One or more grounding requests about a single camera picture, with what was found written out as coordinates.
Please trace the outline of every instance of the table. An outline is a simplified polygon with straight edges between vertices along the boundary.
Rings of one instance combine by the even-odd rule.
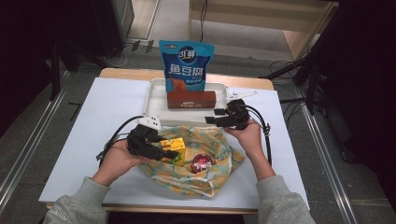
[[[163,78],[163,71],[111,68],[102,71],[92,84],[86,102],[40,196],[40,202],[51,207],[62,195],[74,194],[84,176],[92,176],[96,172],[98,162],[95,156],[125,120],[141,111],[149,88],[148,80],[153,78]],[[274,87],[271,81],[212,74],[207,76],[207,81],[222,82],[233,91],[255,88],[258,94],[249,97],[246,102],[254,104],[264,119],[269,118],[266,122],[273,124],[270,138],[274,169],[284,176],[290,190],[300,193],[307,203],[277,93],[272,91]],[[272,109],[263,111],[263,106]],[[236,150],[244,153],[235,138],[228,136],[227,140]],[[187,197],[156,185],[134,168],[113,183],[112,190],[105,197],[104,208],[107,211],[129,212],[254,214],[257,213],[259,204],[256,182],[252,165],[249,160],[245,160],[215,197]]]

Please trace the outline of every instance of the yellow object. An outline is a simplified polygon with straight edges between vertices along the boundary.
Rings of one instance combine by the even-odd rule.
[[[178,152],[178,155],[174,159],[163,158],[162,161],[178,166],[184,165],[184,160],[186,158],[186,146],[184,145],[183,138],[173,138],[170,140],[162,140],[160,142],[163,150],[174,150]]]

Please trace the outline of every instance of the white tabletop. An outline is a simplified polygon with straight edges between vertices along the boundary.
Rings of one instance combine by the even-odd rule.
[[[76,123],[64,145],[39,201],[53,203],[63,195],[73,195],[84,176],[93,176],[98,169],[96,155],[121,124],[142,115],[149,91],[149,81],[116,78],[97,78],[81,108]],[[252,89],[228,88],[228,92],[246,92]],[[283,119],[276,91],[256,90],[258,94],[245,98],[247,105],[260,111],[271,125],[270,143],[273,167],[283,175],[291,191],[302,195],[308,205],[303,181],[294,156],[290,137]],[[131,122],[122,133],[131,131]],[[245,155],[237,140],[226,134],[229,144]],[[265,139],[262,138],[264,153]],[[104,200],[106,207],[187,208],[233,211],[257,211],[259,205],[256,176],[246,159],[213,198],[183,196],[158,186],[138,168],[115,181]]]

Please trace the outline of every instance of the tray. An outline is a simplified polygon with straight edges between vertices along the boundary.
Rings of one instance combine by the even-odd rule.
[[[225,108],[227,105],[227,87],[222,83],[206,82],[206,91],[216,92],[215,108]],[[206,124],[205,117],[214,117],[213,108],[168,109],[165,79],[154,78],[150,81],[148,96],[143,111],[145,116],[158,116],[164,126],[211,126]]]

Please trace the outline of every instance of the snack bag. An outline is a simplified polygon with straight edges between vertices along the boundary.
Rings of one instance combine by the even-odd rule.
[[[204,91],[206,68],[215,47],[195,41],[160,40],[165,88],[169,91]]]
[[[183,138],[162,140],[160,144],[163,150],[174,150],[178,152],[178,155],[174,159],[171,160],[168,158],[162,158],[161,161],[178,166],[184,165],[184,158],[186,158],[186,146],[184,145]]]

